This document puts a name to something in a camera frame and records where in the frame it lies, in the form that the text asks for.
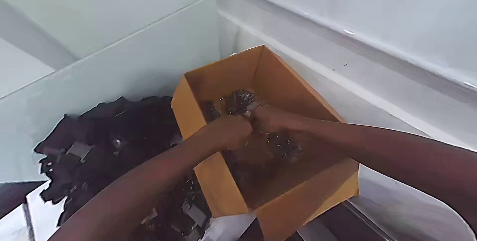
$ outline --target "open cardboard box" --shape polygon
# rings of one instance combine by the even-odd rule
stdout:
[[[239,89],[251,89],[271,105],[297,114],[344,122],[278,55],[266,46],[258,46],[184,75],[172,100],[182,137],[187,139],[206,125],[207,114],[201,102],[217,100]],[[356,161],[310,134],[294,133],[293,138],[303,148],[303,158],[254,189],[239,189],[221,152],[196,166],[212,215],[253,211],[265,240],[281,241],[319,214],[358,194]]]

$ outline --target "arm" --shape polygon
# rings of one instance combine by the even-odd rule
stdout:
[[[124,240],[171,185],[210,155],[234,149],[252,131],[241,116],[224,116],[174,148],[111,183],[71,216],[49,241]]]
[[[352,159],[445,202],[477,230],[477,153],[414,134],[316,120],[269,105],[254,119],[268,132],[307,131]]]

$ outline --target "white surface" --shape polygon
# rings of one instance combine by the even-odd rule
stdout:
[[[235,241],[241,237],[255,218],[254,214],[211,218],[210,227],[201,241]]]
[[[23,205],[24,204],[21,204],[0,219],[0,240],[30,241]]]
[[[77,61],[72,53],[4,0],[0,0],[0,20],[0,37],[53,69],[59,70]]]
[[[304,241],[338,241],[319,218],[310,221],[297,232]]]
[[[5,0],[82,58],[198,0]]]
[[[217,2],[222,57],[266,44],[347,122],[431,136],[471,147],[468,142],[457,139],[461,135],[456,134],[454,128],[462,129],[470,124],[464,124],[467,121],[459,118],[462,114],[453,109],[460,103],[447,96],[454,88],[448,87],[446,82],[440,83],[441,80],[431,74],[423,75],[421,82],[417,82],[406,64],[372,48],[344,41],[337,33],[323,30],[262,0]],[[439,85],[442,95],[431,85]],[[440,114],[434,119],[431,119],[432,113],[425,114],[430,112],[427,107],[432,104],[437,105],[433,111]],[[467,108],[469,112],[474,111],[470,104]],[[457,121],[437,127],[434,123],[439,119]],[[366,167],[361,168],[359,182],[361,195],[354,198],[353,203],[397,240],[474,240],[467,224],[441,201]]]
[[[52,72],[53,68],[0,38],[0,98]]]
[[[217,0],[219,15],[433,138],[477,150],[477,93],[264,0]],[[223,26],[221,54],[242,31]]]
[[[477,83],[476,0],[269,1],[461,85]]]
[[[46,178],[32,149],[63,114],[171,96],[183,73],[219,59],[217,35],[215,0],[201,0],[0,99],[0,182]]]
[[[40,193],[49,185],[50,181],[47,181],[27,195],[35,241],[47,241],[56,232],[58,229],[56,225],[66,201],[64,198],[56,205],[53,205],[51,201],[43,202]]]

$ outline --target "fist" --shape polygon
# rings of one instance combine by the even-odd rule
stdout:
[[[299,130],[304,117],[265,104],[257,107],[251,118],[254,128],[263,132],[279,132],[287,129]]]
[[[252,125],[243,116],[221,116],[198,132],[219,150],[236,150],[245,144]]]

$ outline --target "forearm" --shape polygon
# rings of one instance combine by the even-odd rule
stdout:
[[[308,131],[389,177],[426,192],[477,225],[477,154],[429,138],[383,128],[301,118]]]
[[[126,237],[178,179],[217,151],[214,142],[202,135],[190,137],[111,183],[69,218],[50,240]]]

